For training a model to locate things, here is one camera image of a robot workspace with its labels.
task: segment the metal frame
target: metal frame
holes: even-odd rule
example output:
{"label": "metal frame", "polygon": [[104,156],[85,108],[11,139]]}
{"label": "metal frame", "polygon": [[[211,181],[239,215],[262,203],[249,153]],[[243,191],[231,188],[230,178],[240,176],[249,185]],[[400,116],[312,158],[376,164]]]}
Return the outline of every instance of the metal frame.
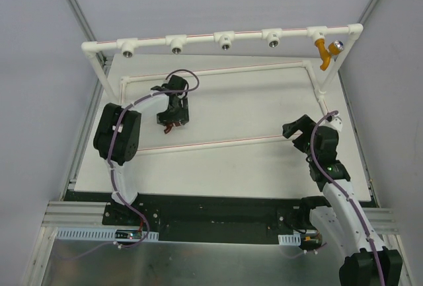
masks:
{"label": "metal frame", "polygon": [[[66,0],[69,8],[74,14],[78,25],[81,28],[81,31],[89,41],[96,41],[95,35],[91,30],[91,27],[86,20],[81,7],[78,4],[77,0]],[[364,12],[360,16],[358,22],[365,24],[369,16],[374,11],[374,8],[377,6],[380,0],[370,0],[366,6]],[[104,72],[107,74],[112,63],[112,57],[106,57],[102,53],[98,53],[97,59],[102,65]],[[60,199],[63,200],[66,194],[66,191],[72,188],[72,180],[77,176],[79,166],[83,157],[84,150],[87,146],[89,132],[91,130],[93,120],[95,117],[95,112],[98,107],[100,100],[102,88],[100,83],[97,81],[93,89],[93,97],[91,103],[86,113],[86,120],[84,124],[80,127],[79,138],[74,147],[74,156],[72,161],[69,162],[69,167],[65,172],[65,186],[63,187]],[[350,109],[348,96],[346,96],[347,105]],[[354,123],[354,115],[351,111],[352,123]],[[362,148],[359,144],[359,150],[362,153]],[[366,172],[368,172],[367,164],[363,158],[364,166]],[[102,216],[106,203],[87,203],[87,202],[65,202],[65,201],[51,201],[48,205],[36,245],[31,257],[30,265],[26,271],[26,274],[23,279],[24,285],[41,285],[42,279],[44,277],[44,272],[46,270],[46,264],[48,258],[50,257],[50,252],[52,250],[52,244],[54,237],[58,231],[59,227],[93,227],[93,228],[105,228],[112,227],[117,228],[116,226],[103,226]],[[408,269],[409,264],[404,253],[403,245],[401,242],[401,236],[398,234],[398,228],[396,226],[395,220],[393,218],[393,212],[390,209],[374,209],[374,208],[364,208],[366,215],[369,217],[370,222],[375,227],[375,230],[379,234],[383,234],[384,241],[388,246],[398,249],[404,259],[404,270],[403,276],[401,277],[401,285],[409,286],[413,285],[412,276],[410,270]]]}

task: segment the pipe elbow fitting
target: pipe elbow fitting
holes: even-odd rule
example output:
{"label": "pipe elbow fitting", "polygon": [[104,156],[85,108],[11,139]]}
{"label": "pipe elbow fitting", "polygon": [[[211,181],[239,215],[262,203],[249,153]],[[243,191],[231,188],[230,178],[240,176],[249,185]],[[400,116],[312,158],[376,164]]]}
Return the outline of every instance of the pipe elbow fitting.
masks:
{"label": "pipe elbow fitting", "polygon": [[330,64],[330,54],[325,48],[325,40],[323,38],[320,38],[316,40],[315,45],[317,49],[319,50],[320,58],[323,61],[322,65],[320,66],[320,69],[325,71],[329,67],[329,64]]}

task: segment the wall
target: wall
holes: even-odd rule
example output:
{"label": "wall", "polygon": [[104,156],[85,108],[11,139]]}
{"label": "wall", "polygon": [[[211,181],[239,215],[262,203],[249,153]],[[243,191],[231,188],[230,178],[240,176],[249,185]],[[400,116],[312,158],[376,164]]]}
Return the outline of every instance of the wall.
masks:
{"label": "wall", "polygon": [[65,0],[0,0],[0,285],[19,285],[95,75]]}
{"label": "wall", "polygon": [[381,0],[342,80],[382,206],[392,207],[416,281],[423,271],[423,0]]}
{"label": "wall", "polygon": [[[358,21],[369,0],[79,0],[98,40],[207,34],[224,30],[339,26]],[[169,48],[142,52],[169,53]],[[185,54],[224,54],[218,45],[188,46]],[[308,38],[284,38],[277,48],[234,43],[231,55],[317,56]]]}

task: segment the gray wall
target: gray wall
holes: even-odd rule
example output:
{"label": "gray wall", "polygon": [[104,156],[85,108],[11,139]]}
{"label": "gray wall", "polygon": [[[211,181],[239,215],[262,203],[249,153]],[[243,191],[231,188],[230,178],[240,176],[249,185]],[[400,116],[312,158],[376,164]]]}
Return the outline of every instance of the gray wall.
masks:
{"label": "gray wall", "polygon": [[65,0],[0,0],[0,285],[20,285],[95,75]]}
{"label": "gray wall", "polygon": [[344,81],[369,171],[423,280],[423,0],[381,0],[348,56]]}
{"label": "gray wall", "polygon": [[[369,0],[79,0],[98,40],[207,34],[224,30],[339,26],[357,22]],[[142,52],[168,53],[169,48]],[[218,45],[190,45],[184,54],[223,54]],[[317,55],[310,39],[285,38],[277,48],[234,43],[231,55]]]}

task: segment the white board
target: white board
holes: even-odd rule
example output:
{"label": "white board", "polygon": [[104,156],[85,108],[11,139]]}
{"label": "white board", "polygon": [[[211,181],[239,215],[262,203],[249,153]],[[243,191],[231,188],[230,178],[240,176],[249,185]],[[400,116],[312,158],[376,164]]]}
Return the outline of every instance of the white board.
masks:
{"label": "white board", "polygon": [[[139,151],[133,159],[138,192],[196,196],[301,198],[319,195],[305,155],[282,134],[282,124],[303,114],[322,116],[308,72],[302,67],[226,73],[225,68],[301,61],[282,57],[115,55],[109,80],[122,100],[133,101],[163,82],[166,73],[186,68],[200,75],[200,88],[188,95],[190,122],[169,134],[155,118],[141,121]],[[319,60],[311,59],[317,78]],[[201,75],[203,69],[221,69]],[[137,77],[121,85],[121,78]],[[193,87],[195,80],[188,78]],[[103,94],[75,190],[111,192],[104,161],[93,148]],[[339,80],[327,94],[329,110],[344,122],[338,158],[352,177],[357,196],[369,200],[356,140]]]}

